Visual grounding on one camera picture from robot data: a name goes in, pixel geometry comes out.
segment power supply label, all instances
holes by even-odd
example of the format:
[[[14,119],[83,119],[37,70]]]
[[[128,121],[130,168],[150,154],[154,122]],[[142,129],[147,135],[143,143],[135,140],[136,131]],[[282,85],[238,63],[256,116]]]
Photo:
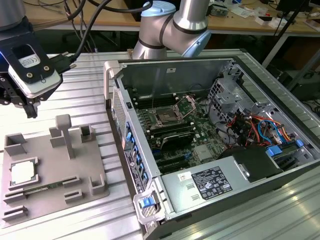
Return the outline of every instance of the power supply label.
[[[210,200],[232,190],[219,166],[194,173],[192,179],[204,200]]]

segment computer monitor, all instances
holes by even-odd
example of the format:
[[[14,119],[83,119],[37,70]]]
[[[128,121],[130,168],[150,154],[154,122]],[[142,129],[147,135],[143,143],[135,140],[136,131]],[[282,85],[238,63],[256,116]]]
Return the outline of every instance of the computer monitor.
[[[303,0],[280,0],[276,9],[283,12],[284,16],[287,16],[290,12],[294,12],[300,7]],[[300,12],[309,12],[312,7],[309,6],[309,1],[306,1]]]
[[[309,6],[314,8],[320,8],[320,0],[310,0]]]

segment wooden desk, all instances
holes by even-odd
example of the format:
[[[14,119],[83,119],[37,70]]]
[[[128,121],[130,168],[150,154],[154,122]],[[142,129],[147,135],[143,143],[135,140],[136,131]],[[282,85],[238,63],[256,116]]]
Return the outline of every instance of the wooden desk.
[[[25,0],[28,3],[38,4],[37,0]],[[74,11],[74,5],[71,0],[68,0],[71,11]],[[267,8],[268,13],[271,16],[275,17],[277,11],[270,7],[267,4],[262,4],[259,0],[243,0],[242,3],[248,7],[255,9],[257,7]],[[61,11],[64,11],[63,4],[60,4]],[[118,9],[127,9],[127,6],[124,0],[113,0],[108,6]],[[26,15],[29,18],[31,23],[38,24],[43,22],[48,22],[56,19],[60,19],[65,15],[59,14],[57,12],[44,9],[40,6],[32,6],[25,4]],[[96,7],[89,2],[84,6],[84,20],[86,23],[89,22],[94,10]],[[281,46],[285,43],[288,37],[290,36],[301,36],[301,37],[320,37],[320,32],[315,31],[311,27],[307,26],[304,23],[304,18],[296,18],[296,23],[291,25],[278,43],[274,46],[273,50],[270,52],[266,60],[263,62],[263,66],[266,67],[276,53],[279,51]],[[77,17],[74,20],[76,28],[79,29],[80,18]],[[106,10],[102,10],[100,15],[97,17],[93,30],[99,31],[139,31],[140,23],[136,22],[131,14],[115,13]],[[60,29],[60,30],[71,30],[72,26],[70,23],[61,24],[51,29]],[[272,36],[274,35],[275,30],[269,26],[261,26],[255,22],[255,17],[249,16],[243,18],[232,12],[228,13],[227,17],[217,17],[210,16],[208,18],[208,29],[213,34],[234,34],[234,35],[264,35]]]

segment motherboard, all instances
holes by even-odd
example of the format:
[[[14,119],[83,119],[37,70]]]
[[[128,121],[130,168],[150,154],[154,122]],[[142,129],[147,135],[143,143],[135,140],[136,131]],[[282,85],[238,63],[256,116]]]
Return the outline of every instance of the motherboard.
[[[227,149],[202,100],[173,95],[136,101],[140,125],[162,174],[214,161]]]

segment blue cable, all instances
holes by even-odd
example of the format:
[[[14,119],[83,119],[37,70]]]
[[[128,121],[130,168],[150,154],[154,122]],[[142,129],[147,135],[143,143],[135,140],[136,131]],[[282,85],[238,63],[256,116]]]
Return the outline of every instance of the blue cable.
[[[260,136],[261,136],[263,139],[267,140],[267,141],[272,145],[272,141],[271,141],[269,138],[267,138],[266,136],[264,136],[264,135],[262,134],[261,130],[260,130],[260,124],[261,124],[262,122],[268,122],[268,123],[270,123],[271,125],[273,125],[273,127],[274,127],[274,129],[276,130],[276,133],[278,134],[279,138],[281,138],[281,134],[280,134],[280,132],[278,131],[277,126],[276,126],[272,121],[269,121],[269,120],[261,120],[261,121],[259,122],[259,124],[258,124],[258,132],[259,132]]]

